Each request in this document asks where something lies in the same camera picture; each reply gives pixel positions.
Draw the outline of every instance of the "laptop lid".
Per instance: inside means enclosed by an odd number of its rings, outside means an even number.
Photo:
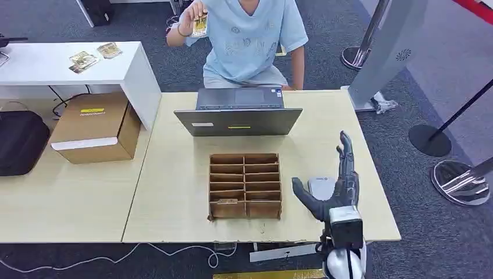
[[[195,137],[287,135],[303,109],[175,110]]]

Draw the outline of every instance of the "cardboard box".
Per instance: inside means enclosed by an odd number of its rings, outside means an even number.
[[[140,119],[122,92],[71,100],[53,131],[51,147],[74,164],[134,157]]]
[[[281,217],[278,154],[212,154],[209,159],[210,221]]]

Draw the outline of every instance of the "light wood tabletop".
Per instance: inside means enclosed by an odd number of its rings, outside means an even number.
[[[194,138],[173,111],[194,109],[196,99],[163,94],[124,242],[318,241],[323,225],[294,196],[291,177],[337,177],[341,130],[353,142],[365,239],[401,239],[347,91],[285,92],[285,106],[303,112],[289,135],[275,137]],[[209,155],[271,152],[280,158],[280,220],[207,220]]]
[[[22,102],[52,116],[50,100]],[[0,242],[120,242],[149,135],[141,129],[133,160],[71,164],[48,145],[31,172],[0,177]]]

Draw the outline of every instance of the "gold card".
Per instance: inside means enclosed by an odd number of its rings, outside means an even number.
[[[70,57],[70,60],[74,63],[74,65],[77,65],[79,68],[83,69],[99,61],[96,56],[90,55],[85,51],[79,52],[76,55]]]
[[[98,51],[105,59],[115,58],[123,53],[114,42],[101,45],[98,47]]]
[[[199,19],[194,20],[194,30],[190,37],[198,38],[207,34],[207,14],[205,13]]]

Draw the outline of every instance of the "robotic hand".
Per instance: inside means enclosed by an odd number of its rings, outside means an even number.
[[[312,212],[313,217],[325,223],[317,251],[323,255],[323,269],[331,279],[361,279],[365,273],[362,260],[363,222],[356,208],[359,198],[359,178],[354,169],[354,155],[349,136],[341,131],[342,150],[339,152],[339,176],[334,193],[325,201],[316,199],[297,177],[292,178],[293,192]]]

